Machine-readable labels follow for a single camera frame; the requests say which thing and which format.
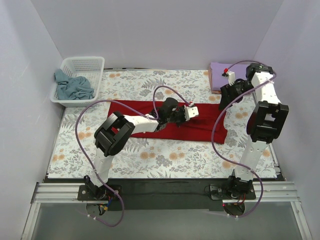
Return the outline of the red t shirt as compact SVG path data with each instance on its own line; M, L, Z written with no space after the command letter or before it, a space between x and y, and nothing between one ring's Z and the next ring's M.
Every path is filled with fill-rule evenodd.
M118 100L140 113L148 114L153 107L151 101ZM212 129L220 115L219 104L215 103L196 103L199 116L177 127L174 123L169 123L163 130L158 132L136 133L131 135L133 138L150 138L162 140L196 141L211 142ZM137 114L128 108L117 103L111 103L108 117L113 112L120 112L123 115L136 116ZM224 144L228 131L224 127L225 113L219 120L214 131L214 142Z

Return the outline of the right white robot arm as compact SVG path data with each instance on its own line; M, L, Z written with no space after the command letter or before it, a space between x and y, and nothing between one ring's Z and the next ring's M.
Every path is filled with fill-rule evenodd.
M273 83L276 73L270 66L252 62L246 67L245 79L236 78L229 68L224 70L222 76L228 78L228 84L220 89L221 111L239 103L245 94L254 92L256 96L256 105L246 126L248 138L245 150L223 187L225 194L237 199L253 192L252 171L258 165L263 151L279 137L289 107L277 97Z

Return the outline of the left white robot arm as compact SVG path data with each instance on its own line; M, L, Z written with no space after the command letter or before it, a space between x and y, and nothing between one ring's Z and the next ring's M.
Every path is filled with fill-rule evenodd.
M115 111L94 133L96 154L93 170L84 177L84 183L95 200L106 196L104 184L108 182L113 158L124 148L132 135L159 132L167 124L180 126L199 115L194 104L179 106L178 101L172 97L167 98L159 107L156 107L155 102L152 104L153 109L148 114L132 116Z

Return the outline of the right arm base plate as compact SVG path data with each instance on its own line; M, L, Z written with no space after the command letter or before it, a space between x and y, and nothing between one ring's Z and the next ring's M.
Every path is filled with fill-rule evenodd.
M209 184L207 190L212 200L255 200L257 197L253 185L250 185L248 190L245 191L239 187L227 189L224 184Z

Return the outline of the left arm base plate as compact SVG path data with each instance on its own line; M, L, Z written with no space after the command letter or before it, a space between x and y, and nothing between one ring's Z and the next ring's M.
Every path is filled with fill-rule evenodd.
M111 185L110 189L105 187L104 185L97 187L94 184L88 183L80 185L77 193L78 201L108 201L115 200L118 197L116 193L120 195L122 193L121 185Z

